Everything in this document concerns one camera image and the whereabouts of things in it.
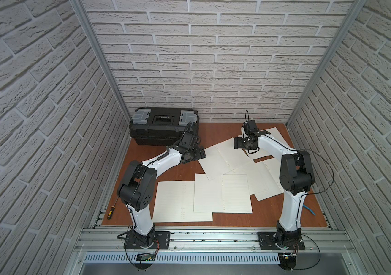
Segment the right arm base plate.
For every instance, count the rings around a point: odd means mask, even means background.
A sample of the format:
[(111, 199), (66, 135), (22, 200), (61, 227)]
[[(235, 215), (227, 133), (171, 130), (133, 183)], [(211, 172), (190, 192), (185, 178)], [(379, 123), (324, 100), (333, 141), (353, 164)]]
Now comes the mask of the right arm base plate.
[(305, 245), (301, 237), (281, 243), (281, 241), (276, 239), (275, 231), (261, 231), (257, 235), (261, 250), (305, 250)]

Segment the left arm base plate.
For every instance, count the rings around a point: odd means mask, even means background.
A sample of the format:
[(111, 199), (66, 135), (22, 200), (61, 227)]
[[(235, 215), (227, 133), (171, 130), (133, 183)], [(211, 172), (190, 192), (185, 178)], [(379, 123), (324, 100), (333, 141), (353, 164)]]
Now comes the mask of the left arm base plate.
[(156, 231), (154, 235), (142, 236), (135, 231), (128, 232), (124, 248), (133, 249), (164, 249), (169, 248), (170, 231)]

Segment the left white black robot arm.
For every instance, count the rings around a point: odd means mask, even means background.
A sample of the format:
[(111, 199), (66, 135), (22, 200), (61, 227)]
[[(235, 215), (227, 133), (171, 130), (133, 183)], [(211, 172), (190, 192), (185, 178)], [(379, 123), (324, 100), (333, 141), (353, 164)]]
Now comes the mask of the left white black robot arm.
[(132, 161), (125, 171), (117, 195), (129, 210), (133, 232), (139, 239), (150, 243), (155, 226), (149, 205), (153, 199), (157, 178), (169, 169), (206, 157), (200, 146), (199, 137), (186, 132), (163, 154), (142, 162)]

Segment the purple cover notebook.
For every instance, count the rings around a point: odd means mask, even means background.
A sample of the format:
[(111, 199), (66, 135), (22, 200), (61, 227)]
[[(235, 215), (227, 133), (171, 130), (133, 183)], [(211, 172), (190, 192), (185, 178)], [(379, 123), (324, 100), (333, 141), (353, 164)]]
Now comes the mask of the purple cover notebook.
[(199, 163), (209, 180), (213, 180), (242, 166), (253, 163), (242, 149), (234, 148), (234, 138), (205, 149), (206, 157)]

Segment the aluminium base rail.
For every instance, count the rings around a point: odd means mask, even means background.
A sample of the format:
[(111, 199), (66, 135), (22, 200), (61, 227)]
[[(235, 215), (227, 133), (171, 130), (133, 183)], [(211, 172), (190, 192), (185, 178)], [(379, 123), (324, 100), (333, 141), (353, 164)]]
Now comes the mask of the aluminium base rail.
[(261, 250), (258, 232), (274, 229), (219, 229), (219, 228), (167, 228), (170, 243), (164, 249), (124, 248), (128, 234), (123, 227), (101, 227), (82, 230), (74, 252), (79, 264), (269, 264), (279, 265), (290, 256), (308, 256), (312, 253), (323, 258), (325, 254), (341, 254), (348, 259), (356, 249), (345, 231), (306, 229), (302, 232), (305, 250)]

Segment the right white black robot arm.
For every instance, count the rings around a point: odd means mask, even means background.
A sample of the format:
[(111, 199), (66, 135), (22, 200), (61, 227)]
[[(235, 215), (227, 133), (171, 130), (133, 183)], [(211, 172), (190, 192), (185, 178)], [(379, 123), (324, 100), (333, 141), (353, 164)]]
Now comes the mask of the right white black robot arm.
[(304, 201), (315, 183), (309, 152), (287, 147), (267, 131), (255, 132), (247, 137), (235, 137), (233, 144), (234, 149), (262, 149), (280, 162), (279, 181), (284, 189), (284, 201), (274, 239), (286, 243), (300, 238)]

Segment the yellow black screwdriver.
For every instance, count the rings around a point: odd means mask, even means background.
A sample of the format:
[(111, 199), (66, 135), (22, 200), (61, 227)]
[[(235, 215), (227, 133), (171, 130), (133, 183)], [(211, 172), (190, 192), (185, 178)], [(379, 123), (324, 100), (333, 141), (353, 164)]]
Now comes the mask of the yellow black screwdriver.
[(109, 213), (107, 215), (108, 220), (112, 219), (114, 212), (115, 212), (116, 204), (118, 203), (118, 201), (119, 201), (119, 197), (116, 197), (116, 200), (115, 200), (114, 204), (112, 205), (112, 207), (110, 208)]

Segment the black plastic toolbox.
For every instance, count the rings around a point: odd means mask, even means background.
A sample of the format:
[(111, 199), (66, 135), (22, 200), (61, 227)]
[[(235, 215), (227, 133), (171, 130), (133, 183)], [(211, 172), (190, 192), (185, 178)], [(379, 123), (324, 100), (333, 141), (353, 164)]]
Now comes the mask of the black plastic toolbox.
[(171, 146), (189, 123), (200, 123), (196, 110), (142, 107), (136, 109), (131, 118), (130, 136), (139, 145)]

